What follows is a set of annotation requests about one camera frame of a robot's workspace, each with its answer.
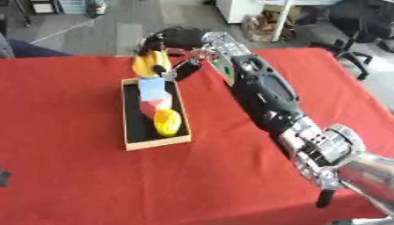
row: pink block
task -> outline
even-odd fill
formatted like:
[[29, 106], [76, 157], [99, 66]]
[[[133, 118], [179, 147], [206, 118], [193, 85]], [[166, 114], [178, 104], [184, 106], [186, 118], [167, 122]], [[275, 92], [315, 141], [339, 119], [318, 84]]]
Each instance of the pink block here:
[[140, 110], [141, 113], [145, 114], [148, 118], [153, 119], [155, 112], [158, 109], [171, 109], [172, 108], [172, 95], [168, 92], [165, 93], [165, 97], [160, 100], [154, 101], [141, 101]]

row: cardboard box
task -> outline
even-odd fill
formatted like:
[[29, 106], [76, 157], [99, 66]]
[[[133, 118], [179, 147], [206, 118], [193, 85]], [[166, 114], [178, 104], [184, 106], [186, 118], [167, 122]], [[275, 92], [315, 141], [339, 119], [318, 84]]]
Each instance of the cardboard box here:
[[142, 114], [139, 106], [138, 79], [121, 82], [123, 97], [123, 127], [126, 150], [138, 150], [158, 146], [190, 142], [192, 134], [186, 111], [175, 82], [166, 82], [165, 90], [172, 94], [172, 109], [182, 117], [182, 125], [173, 137], [163, 137], [157, 133], [153, 121]]

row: black chair leg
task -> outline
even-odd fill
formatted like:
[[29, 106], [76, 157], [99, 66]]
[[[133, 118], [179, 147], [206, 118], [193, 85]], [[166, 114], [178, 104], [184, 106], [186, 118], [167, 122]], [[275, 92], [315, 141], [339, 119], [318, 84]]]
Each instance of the black chair leg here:
[[369, 54], [364, 54], [364, 53], [359, 53], [359, 52], [353, 52], [353, 54], [355, 54], [356, 56], [359, 56], [359, 57], [365, 57], [364, 64], [366, 64], [366, 65], [369, 65], [373, 59], [373, 57]]
[[6, 37], [7, 36], [7, 17], [0, 14], [0, 33]]
[[345, 42], [341, 39], [336, 39], [334, 42], [334, 46], [336, 47], [344, 47], [345, 46]]
[[352, 62], [356, 67], [358, 67], [361, 70], [360, 75], [357, 77], [358, 80], [363, 81], [367, 78], [367, 76], [369, 75], [369, 72], [365, 68], [364, 64], [357, 58], [357, 56], [355, 56], [355, 54], [350, 53], [350, 52], [346, 52], [346, 53], [342, 54], [341, 57], [349, 60], [350, 62]]
[[319, 42], [310, 43], [310, 47], [320, 47], [334, 54], [338, 54], [342, 50], [340, 47]]
[[204, 4], [212, 4], [212, 5], [214, 5], [216, 3], [216, 0], [205, 0], [203, 3]]

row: table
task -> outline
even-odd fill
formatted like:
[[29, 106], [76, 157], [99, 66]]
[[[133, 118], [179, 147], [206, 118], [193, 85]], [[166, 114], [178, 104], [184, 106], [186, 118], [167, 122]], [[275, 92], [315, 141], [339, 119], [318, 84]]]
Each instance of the table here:
[[[394, 156], [394, 119], [321, 49], [259, 50], [301, 96], [319, 126], [350, 126]], [[341, 190], [319, 190], [258, 130], [207, 65], [182, 81], [193, 141], [126, 152], [120, 80], [128, 58], [0, 61], [2, 224], [323, 224], [381, 217]]]
[[[32, 26], [32, 19], [30, 18], [29, 14], [27, 13], [25, 6], [19, 0], [13, 0], [13, 3], [17, 5], [19, 13], [23, 16], [23, 18], [25, 20], [25, 27]], [[0, 3], [0, 7], [4, 7], [4, 6], [10, 7], [9, 4], [10, 4], [10, 2], [8, 2], [8, 1], [2, 1]]]
[[278, 18], [274, 30], [272, 42], [278, 41], [281, 37], [281, 31], [285, 25], [286, 19], [290, 12], [291, 7], [294, 5], [330, 5], [335, 4], [341, 0], [260, 0], [263, 4], [282, 5], [281, 15]]

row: chair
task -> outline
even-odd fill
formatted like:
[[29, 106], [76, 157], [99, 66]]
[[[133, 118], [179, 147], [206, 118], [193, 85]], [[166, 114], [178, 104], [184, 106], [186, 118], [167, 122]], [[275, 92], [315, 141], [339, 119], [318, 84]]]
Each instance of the chair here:
[[331, 8], [330, 22], [339, 28], [350, 39], [345, 42], [337, 39], [334, 44], [312, 42], [310, 47], [321, 47], [333, 53], [335, 58], [344, 58], [352, 62], [361, 73], [358, 80], [365, 80], [369, 74], [366, 66], [373, 59], [371, 55], [354, 52], [354, 43], [369, 43], [376, 38], [387, 39], [392, 25], [382, 19], [379, 8], [364, 0], [346, 0]]

